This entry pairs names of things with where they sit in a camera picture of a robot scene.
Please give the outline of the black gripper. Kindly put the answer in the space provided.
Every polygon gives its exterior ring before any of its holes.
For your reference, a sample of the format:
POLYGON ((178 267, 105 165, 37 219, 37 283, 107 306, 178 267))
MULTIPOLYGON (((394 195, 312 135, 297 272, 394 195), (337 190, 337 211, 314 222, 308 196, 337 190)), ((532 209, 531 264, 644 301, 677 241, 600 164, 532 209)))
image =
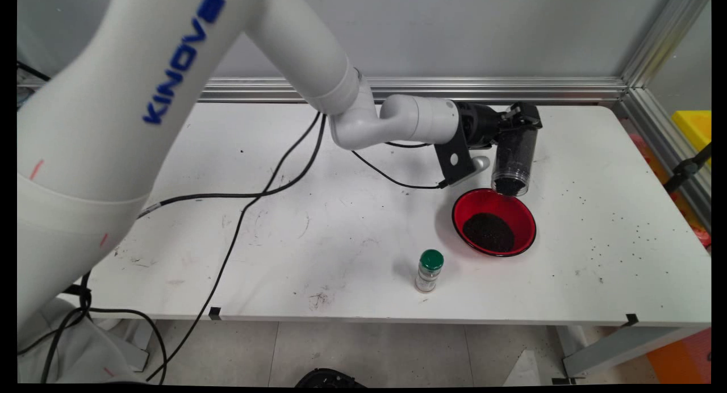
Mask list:
POLYGON ((530 103, 516 102, 497 112, 484 104, 458 102, 457 109, 469 150, 491 149, 507 131, 542 128, 540 112, 530 103))

